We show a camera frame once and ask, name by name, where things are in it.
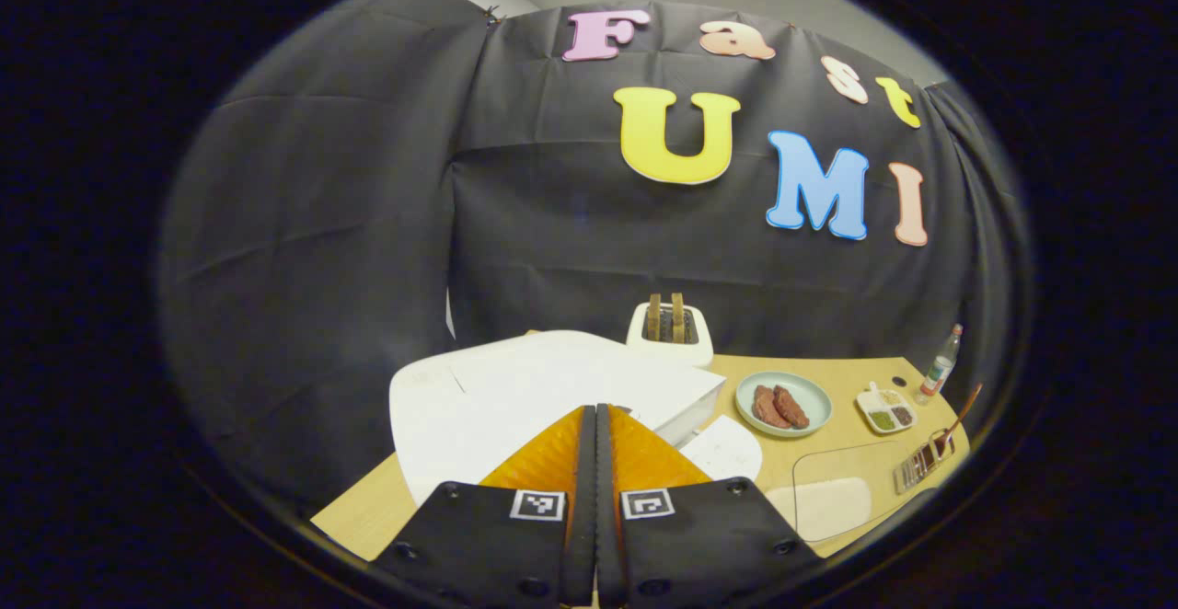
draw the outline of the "small glass bottle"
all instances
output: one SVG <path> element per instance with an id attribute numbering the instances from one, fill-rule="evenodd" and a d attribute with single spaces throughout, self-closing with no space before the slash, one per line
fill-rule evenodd
<path id="1" fill-rule="evenodd" d="M 961 347 L 961 325 L 954 324 L 953 332 L 949 333 L 948 339 L 945 340 L 945 344 L 937 352 L 933 365 L 928 369 L 928 373 L 925 375 L 925 380 L 920 384 L 920 389 L 916 390 L 916 404 L 928 404 L 928 401 L 933 396 L 941 392 L 945 380 L 949 378 L 953 366 L 957 365 L 957 353 Z"/>

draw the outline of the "wooden table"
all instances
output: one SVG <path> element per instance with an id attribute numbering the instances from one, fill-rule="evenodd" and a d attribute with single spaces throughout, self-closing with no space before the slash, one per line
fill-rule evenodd
<path id="1" fill-rule="evenodd" d="M 862 412 L 854 404 L 855 396 L 867 389 L 871 380 L 874 380 L 880 389 L 894 388 L 892 377 L 900 377 L 905 379 L 907 386 L 898 390 L 908 398 L 908 402 L 914 403 L 911 396 L 920 385 L 922 375 L 905 358 L 799 359 L 716 355 L 709 370 L 728 380 L 720 391 L 715 413 L 703 428 L 721 415 L 743 423 L 736 411 L 734 395 L 741 379 L 754 372 L 782 371 L 806 377 L 822 386 L 834 403 L 834 412 L 827 424 L 807 437 L 782 439 L 750 429 L 761 444 L 763 456 L 761 471 L 755 478 L 761 490 L 792 486 L 794 464 L 806 455 L 884 441 L 898 442 L 907 454 L 927 442 L 934 431 L 949 426 L 957 417 L 945 398 L 938 395 L 925 406 L 913 404 L 918 422 L 912 428 L 884 436 L 872 431 Z M 953 442 L 957 452 L 934 470 L 920 488 L 941 484 L 968 455 L 969 441 L 962 428 L 958 428 Z M 876 491 L 887 491 L 887 488 L 873 486 L 873 495 Z M 915 494 L 915 490 L 909 491 L 901 501 L 907 501 Z M 887 515 L 895 512 L 901 504 L 902 502 L 898 503 L 891 510 L 876 515 L 871 522 L 851 531 L 810 542 L 808 545 L 818 555 L 827 557 L 873 529 Z M 311 523 L 324 530 L 343 548 L 365 561 L 371 561 L 392 542 L 416 509 L 417 505 L 401 472 L 397 454 L 392 454 L 312 517 Z"/>

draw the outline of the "meat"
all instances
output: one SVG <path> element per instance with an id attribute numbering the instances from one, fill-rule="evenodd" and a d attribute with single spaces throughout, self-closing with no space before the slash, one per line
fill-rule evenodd
<path id="1" fill-rule="evenodd" d="M 756 416 L 762 422 L 774 425 L 774 428 L 789 429 L 789 422 L 777 413 L 777 409 L 774 406 L 773 391 L 766 386 L 757 386 L 756 392 L 753 393 L 753 416 Z"/>
<path id="2" fill-rule="evenodd" d="M 806 416 L 806 412 L 802 411 L 802 408 L 798 406 L 798 403 L 794 402 L 794 396 L 789 395 L 789 391 L 786 389 L 774 386 L 773 406 L 782 418 L 795 425 L 799 430 L 809 428 L 809 418 Z"/>

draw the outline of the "black fabric curtain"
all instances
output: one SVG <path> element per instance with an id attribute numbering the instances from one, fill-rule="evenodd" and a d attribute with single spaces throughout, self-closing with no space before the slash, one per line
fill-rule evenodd
<path id="1" fill-rule="evenodd" d="M 564 62 L 569 14 L 648 11 L 618 57 Z M 772 60 L 699 44 L 716 19 L 757 27 Z M 820 64 L 851 65 L 867 105 Z M 921 119 L 896 118 L 895 78 Z M 622 86 L 677 97 L 667 146 L 697 153 L 700 92 L 741 102 L 723 177 L 651 181 L 618 144 Z M 1017 216 L 988 140 L 946 88 L 776 19 L 671 2 L 538 11 L 488 25 L 464 0 L 345 0 L 313 19 L 212 111 L 173 190 L 160 304 L 177 386 L 236 469 L 311 509 L 393 450 L 388 385 L 455 345 L 576 329 L 623 340 L 636 304 L 682 291 L 720 353 L 904 356 L 924 369 L 966 326 L 959 403 L 1000 364 Z M 823 170 L 869 160 L 867 237 L 766 221 L 773 131 Z M 925 247 L 893 233 L 889 161 L 921 185 Z M 449 286 L 457 340 L 444 327 Z"/>

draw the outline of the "paper plate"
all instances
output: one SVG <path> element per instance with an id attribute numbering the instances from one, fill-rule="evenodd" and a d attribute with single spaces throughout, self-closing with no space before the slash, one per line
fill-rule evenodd
<path id="1" fill-rule="evenodd" d="M 803 430 L 774 428 L 774 425 L 769 425 L 756 416 L 753 416 L 753 393 L 756 392 L 757 386 L 781 386 L 788 390 L 794 402 L 798 403 L 798 406 L 802 408 L 802 411 L 809 418 L 809 428 Z M 744 377 L 740 385 L 736 386 L 736 411 L 740 411 L 740 415 L 744 417 L 744 421 L 748 421 L 749 425 L 767 435 L 796 438 L 813 433 L 821 425 L 826 425 L 826 422 L 830 419 L 830 413 L 834 412 L 834 405 L 830 403 L 830 396 L 826 395 L 826 391 L 821 386 L 807 378 L 788 372 L 757 372 L 756 375 Z"/>

